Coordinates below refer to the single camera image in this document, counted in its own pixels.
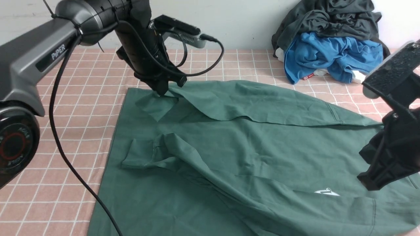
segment blue shirt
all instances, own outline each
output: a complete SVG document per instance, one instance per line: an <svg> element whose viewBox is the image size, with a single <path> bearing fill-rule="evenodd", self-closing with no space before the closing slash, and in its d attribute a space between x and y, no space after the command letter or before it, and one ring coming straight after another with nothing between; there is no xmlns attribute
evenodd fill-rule
<svg viewBox="0 0 420 236"><path fill-rule="evenodd" d="M351 83L352 71L371 72L383 61L382 45L352 37L318 37L315 32L296 36L284 53L286 76L292 84L327 69L337 81Z"/></svg>

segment red label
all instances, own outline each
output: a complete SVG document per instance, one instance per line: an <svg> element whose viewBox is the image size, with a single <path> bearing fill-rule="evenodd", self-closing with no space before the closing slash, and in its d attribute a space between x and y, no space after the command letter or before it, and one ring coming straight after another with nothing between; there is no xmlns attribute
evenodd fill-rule
<svg viewBox="0 0 420 236"><path fill-rule="evenodd" d="M305 77L301 78L301 80L307 80L307 79L309 79L312 76L314 76L314 73L312 73L312 74L310 74L308 76L305 76Z"/></svg>

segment green shirt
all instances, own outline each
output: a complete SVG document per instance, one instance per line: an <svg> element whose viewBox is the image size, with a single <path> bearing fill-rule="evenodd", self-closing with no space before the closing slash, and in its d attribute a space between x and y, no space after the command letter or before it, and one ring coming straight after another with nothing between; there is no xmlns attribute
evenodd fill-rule
<svg viewBox="0 0 420 236"><path fill-rule="evenodd" d="M382 236L420 223L420 175L367 191L362 115L248 81L129 89L99 196L125 236ZM116 231L97 204L89 236Z"/></svg>

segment black cable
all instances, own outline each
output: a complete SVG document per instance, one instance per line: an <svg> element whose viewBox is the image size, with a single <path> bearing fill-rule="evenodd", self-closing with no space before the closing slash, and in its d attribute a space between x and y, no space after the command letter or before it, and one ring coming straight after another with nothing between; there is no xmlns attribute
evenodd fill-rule
<svg viewBox="0 0 420 236"><path fill-rule="evenodd" d="M88 35L94 35L94 34L105 34L105 33L110 33L112 32L115 28L117 28L118 26L118 22L115 22L113 24L111 24L110 26L103 28L101 30L95 31L95 32L90 32L90 33L83 33L83 36L88 36Z"/></svg>
<svg viewBox="0 0 420 236"><path fill-rule="evenodd" d="M51 16L53 17L54 16L54 13L51 10L51 7L48 5L47 1L46 0L42 0L42 1L44 2L44 4L47 7L48 11L50 12Z"/></svg>
<svg viewBox="0 0 420 236"><path fill-rule="evenodd" d="M51 99L50 99L50 106L49 106L49 116L50 116L51 130L52 130L52 133L53 133L52 135L54 136L55 143L57 144L58 151L60 152L61 157L63 158L64 162L67 164L68 168L73 172L73 174L81 182L81 184L83 184L83 186L90 192L90 194L92 194L92 196L96 199L96 201L99 203L99 205L101 205L101 207L104 209L104 211L108 215L109 219L111 220L112 224L114 225L118 235L122 236L123 234L121 233L120 228L118 227L117 223L115 222L115 220L112 217L108 208L105 206L105 204L102 202L102 200L98 197L98 195L92 190L92 188L90 188L89 185L83 180L83 178L79 175L79 173L77 173L77 171L74 169L73 165L70 163L70 161L66 157L66 155L64 153L64 150L63 150L63 147L61 146L60 139L58 138L57 129L55 127L54 103L55 103L55 97L57 95L58 85L60 83L60 80L61 80L61 77L63 75L64 69L66 68L67 63L70 60L70 56L71 56L72 52L74 51L74 49L76 48L76 46L80 43L81 39L82 39L82 35L79 35L74 40L74 42L72 43L71 47L69 48L68 52L66 53L66 56L64 57L64 60L61 64L60 69L58 70L57 76L55 78L54 86L52 87L53 90L51 92Z"/></svg>
<svg viewBox="0 0 420 236"><path fill-rule="evenodd" d="M133 3L140 2L140 1L142 1L142 0L137 0L137 1L132 0L132 1L131 1L131 5L133 5ZM116 5L114 5L114 6L110 6L110 7L108 7L108 8L105 8L105 9L103 9L102 11L97 12L96 14L94 14L94 15L90 16L88 19L86 19L85 21L83 21L83 22L80 24L80 26L82 26L84 23L86 23L86 22L87 22L87 21L89 21L90 19L92 19L92 18L96 17L97 15L99 15L99 14L101 14L101 13L103 13L103 12L106 12L106 11L108 11L108 10L112 10L112 9L115 9L115 8L119 8L119 7L121 7L121 6L125 6L125 5L126 5L126 3L120 3L120 4L116 4Z"/></svg>
<svg viewBox="0 0 420 236"><path fill-rule="evenodd" d="M186 62L186 58L188 57L188 49L186 47L185 40L181 37L181 35L178 32L173 31L173 30L169 30L169 29L156 29L156 31L158 31L158 32L161 31L161 32L172 33L172 34L175 34L176 36L178 36L179 40L182 42L182 46L184 47L184 56L182 58L182 61L178 65L176 65L176 67L183 66L184 63Z"/></svg>
<svg viewBox="0 0 420 236"><path fill-rule="evenodd" d="M207 68L204 71L201 71L199 73L186 74L186 73L175 72L175 71L172 71L171 69L168 69L167 67L165 67L164 65L162 65L158 60L156 60L156 58L149 52L147 46L144 44L143 40L141 39L141 37L137 33L136 29L130 23L128 23L127 21L120 21L120 24L125 24L126 26L128 26L128 27L130 27L132 29L132 31L133 31L134 35L136 36L137 40L139 40L140 43L142 44L143 48L146 49L148 56L152 59L152 61L154 63L156 63L162 70L164 70L164 71L166 71L166 72L168 72L170 74L176 75L176 76L192 77L192 76L200 76L200 75L203 75L203 74L209 72L210 70L212 70L213 68L215 68L217 66L217 64L222 60L222 57L223 57L223 55L225 53L225 48L224 48L223 44L218 39L213 38L213 37L211 37L209 35L206 35L206 34L202 34L200 36L201 39L207 40L207 41L211 41L211 42L216 42L216 43L218 43L220 45L220 48L222 49L222 52L220 53L219 58L214 62L213 65L211 65L209 68Z"/></svg>

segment white cloth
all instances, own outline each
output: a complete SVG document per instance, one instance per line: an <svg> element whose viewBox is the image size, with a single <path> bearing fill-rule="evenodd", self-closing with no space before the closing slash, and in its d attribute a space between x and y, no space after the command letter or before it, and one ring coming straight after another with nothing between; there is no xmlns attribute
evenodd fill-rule
<svg viewBox="0 0 420 236"><path fill-rule="evenodd" d="M281 48L278 48L276 50L276 56L279 61L284 63L284 51ZM361 84L363 81L365 81L366 75L362 74L360 71L352 71L353 78L352 83ZM328 74L327 69L317 69L314 72L314 76L324 76Z"/></svg>

